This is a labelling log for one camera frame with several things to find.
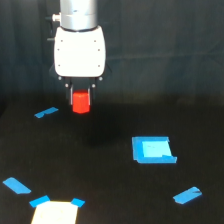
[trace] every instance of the blue paper piece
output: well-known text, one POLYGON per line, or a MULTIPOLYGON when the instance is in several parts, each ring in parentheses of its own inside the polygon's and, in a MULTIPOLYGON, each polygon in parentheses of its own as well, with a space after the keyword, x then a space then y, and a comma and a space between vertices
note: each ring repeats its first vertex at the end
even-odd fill
POLYGON ((52 114, 52 113, 54 113, 56 111, 58 111, 58 109, 55 108, 55 107, 52 107, 52 108, 49 108, 49 109, 47 109, 45 111, 42 111, 40 113, 37 113, 34 116, 37 117, 37 118, 42 118, 45 114, 52 114))
POLYGON ((73 205, 76 205, 76 206, 78 206, 78 207, 80 208, 80 207, 82 207, 82 206, 85 204, 85 201, 82 201, 82 200, 80 200, 80 199, 74 198, 74 199, 71 201, 71 203, 72 203, 73 205))
POLYGON ((133 159, 145 164, 176 163, 177 157, 172 156, 168 142, 168 137, 134 137, 133 159))
POLYGON ((13 177, 10 177, 7 180, 3 181, 3 184, 13 190, 16 194, 29 194, 31 192, 29 188, 21 184, 13 177))
POLYGON ((49 197, 46 195, 46 196, 43 196, 43 197, 38 198, 38 199, 36 199, 36 200, 30 201, 30 205, 31 205, 33 208, 35 208, 35 207, 37 207, 38 205, 43 204, 43 203, 45 203, 45 202, 47 202, 47 201, 50 201, 50 199, 49 199, 49 197))
POLYGON ((162 157, 163 155, 172 156, 170 146, 167 141, 142 142, 144 157, 162 157))
POLYGON ((147 164, 147 163, 176 163, 177 157, 174 156, 162 156, 162 157, 148 157, 144 159, 138 159, 138 163, 147 164))
POLYGON ((192 187, 191 189, 176 195, 173 197, 173 199, 176 203, 185 204, 186 202, 191 201, 200 195, 202 195, 201 191, 197 187, 192 187))

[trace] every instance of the light blue square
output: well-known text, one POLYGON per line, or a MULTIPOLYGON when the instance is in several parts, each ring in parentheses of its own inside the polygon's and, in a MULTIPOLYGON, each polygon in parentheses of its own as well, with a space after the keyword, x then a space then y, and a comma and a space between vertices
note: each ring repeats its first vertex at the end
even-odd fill
POLYGON ((167 141, 143 141, 142 147, 144 157, 172 156, 170 146, 167 141))

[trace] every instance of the white square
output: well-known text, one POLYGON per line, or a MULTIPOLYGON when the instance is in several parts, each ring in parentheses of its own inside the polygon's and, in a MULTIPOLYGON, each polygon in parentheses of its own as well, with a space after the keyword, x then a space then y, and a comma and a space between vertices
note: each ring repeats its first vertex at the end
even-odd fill
POLYGON ((36 207, 31 224, 75 224, 77 212, 71 202, 48 201, 36 207))

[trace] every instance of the blue tape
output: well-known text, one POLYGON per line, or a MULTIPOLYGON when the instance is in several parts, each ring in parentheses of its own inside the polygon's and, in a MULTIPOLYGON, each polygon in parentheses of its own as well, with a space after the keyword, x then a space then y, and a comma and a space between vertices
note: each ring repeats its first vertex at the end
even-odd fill
POLYGON ((37 118, 42 118, 45 114, 52 114, 52 113, 54 113, 56 111, 58 111, 58 109, 55 108, 55 107, 52 107, 52 108, 49 108, 49 109, 47 109, 45 111, 42 111, 40 113, 37 113, 34 116, 37 117, 37 118))
POLYGON ((85 201, 82 201, 82 200, 80 200, 80 199, 74 198, 74 199, 71 201, 71 203, 72 203, 73 205, 76 205, 76 206, 78 206, 79 208, 81 208, 81 207, 85 204, 85 201))
POLYGON ((201 195, 202 193, 197 187, 192 187, 191 189, 176 195, 173 199, 176 203, 185 204, 186 202, 191 201, 201 195))
POLYGON ((37 207, 38 205, 43 204, 43 203, 45 203, 45 202, 47 202, 47 201, 50 201, 50 199, 49 199, 49 197, 46 195, 46 196, 43 196, 43 197, 38 198, 38 199, 36 199, 36 200, 30 201, 30 205, 31 205, 33 208, 35 208, 35 207, 37 207))
POLYGON ((172 156, 168 142, 168 137, 134 137, 132 138, 133 159, 145 164, 176 163, 177 157, 172 156), (151 142, 152 149, 147 151, 143 147, 143 142, 151 142))
POLYGON ((16 194, 29 194, 31 190, 21 184, 18 180, 13 177, 8 178, 7 180, 3 181, 8 188, 14 191, 16 194))

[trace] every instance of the blue tape strip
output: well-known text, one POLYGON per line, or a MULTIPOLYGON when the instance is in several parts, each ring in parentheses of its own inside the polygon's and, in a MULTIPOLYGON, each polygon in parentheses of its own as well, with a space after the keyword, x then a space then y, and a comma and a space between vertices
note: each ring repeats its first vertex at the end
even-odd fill
POLYGON ((82 201, 82 200, 80 200, 80 199, 74 198, 74 199, 71 201, 71 203, 72 203, 73 205, 76 205, 76 206, 78 206, 79 208, 81 208, 81 207, 85 204, 85 201, 82 201))
POLYGON ((176 195, 173 197, 173 199, 176 203, 185 204, 186 202, 191 201, 200 195, 202 195, 201 191, 197 187, 192 187, 191 189, 176 195))
POLYGON ((37 207, 38 205, 43 204, 43 203, 45 203, 45 202, 47 202, 47 201, 50 201, 50 199, 49 199, 49 197, 46 195, 46 196, 43 196, 43 197, 38 198, 38 199, 36 199, 36 200, 30 201, 30 205, 31 205, 33 208, 35 208, 35 207, 37 207))
POLYGON ((31 190, 21 184, 18 180, 13 177, 8 178, 7 180, 3 181, 8 188, 14 191, 16 194, 29 194, 31 190))
POLYGON ((52 114, 52 113, 54 113, 56 111, 58 111, 58 109, 55 108, 55 107, 52 107, 52 108, 49 108, 49 109, 47 109, 45 111, 42 111, 40 113, 37 113, 34 116, 37 117, 37 118, 42 118, 45 114, 52 114))
POLYGON ((133 159, 138 163, 176 163, 177 157, 172 155, 162 155, 161 157, 145 157, 142 142, 155 142, 155 141, 168 141, 168 137, 134 137, 132 138, 133 144, 133 159))

